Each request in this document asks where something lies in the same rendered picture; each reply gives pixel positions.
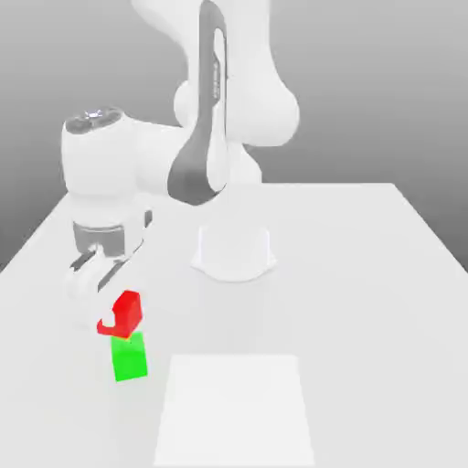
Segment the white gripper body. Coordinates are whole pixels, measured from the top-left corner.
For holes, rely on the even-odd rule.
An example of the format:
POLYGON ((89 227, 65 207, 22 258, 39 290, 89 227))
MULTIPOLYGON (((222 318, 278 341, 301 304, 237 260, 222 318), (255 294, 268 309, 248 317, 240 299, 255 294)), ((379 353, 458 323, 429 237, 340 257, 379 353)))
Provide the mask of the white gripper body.
POLYGON ((127 262, 123 257, 106 256, 103 248, 86 250, 64 273, 64 297, 76 303, 116 300, 124 290, 121 273, 127 262))

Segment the small red cube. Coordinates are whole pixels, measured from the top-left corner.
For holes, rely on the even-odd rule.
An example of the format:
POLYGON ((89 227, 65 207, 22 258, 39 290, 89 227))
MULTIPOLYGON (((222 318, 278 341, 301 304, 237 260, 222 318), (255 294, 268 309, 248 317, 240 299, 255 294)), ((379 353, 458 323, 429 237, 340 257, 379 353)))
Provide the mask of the small red cube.
POLYGON ((127 339, 143 319, 141 296, 138 292, 125 290, 112 306, 114 326, 97 323, 97 333, 127 339))

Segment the small green cube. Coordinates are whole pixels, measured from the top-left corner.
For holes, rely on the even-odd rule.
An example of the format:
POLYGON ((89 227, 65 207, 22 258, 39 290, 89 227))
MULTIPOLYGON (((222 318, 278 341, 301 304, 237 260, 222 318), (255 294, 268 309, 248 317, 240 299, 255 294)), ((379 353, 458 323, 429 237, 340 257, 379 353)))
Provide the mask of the small green cube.
POLYGON ((129 338, 111 337, 112 366, 117 382, 146 377, 148 374, 144 334, 134 332, 129 338))

